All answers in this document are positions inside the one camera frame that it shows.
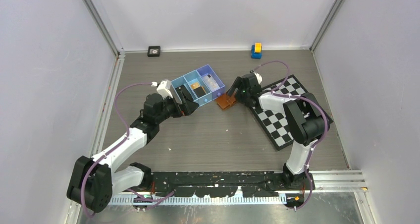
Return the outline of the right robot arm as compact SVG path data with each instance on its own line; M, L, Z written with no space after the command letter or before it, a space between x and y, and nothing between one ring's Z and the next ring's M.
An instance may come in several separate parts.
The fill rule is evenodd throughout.
M281 184L293 190L308 178L311 156L330 122L312 93L289 92L293 86L287 78L267 89L262 88L261 81L255 71L238 76L226 95L252 108L274 139L293 142L280 175Z

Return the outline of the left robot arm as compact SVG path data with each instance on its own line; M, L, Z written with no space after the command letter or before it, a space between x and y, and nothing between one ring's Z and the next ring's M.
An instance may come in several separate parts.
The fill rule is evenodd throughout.
M140 191L151 187L153 175L149 167L131 163L122 171L118 168L155 138L162 122L191 115L200 106L184 86L175 93L181 102L159 91L147 95L140 115L126 126L118 140L90 158L81 156L76 160L66 196L80 204L87 216L104 210L115 194L133 187Z

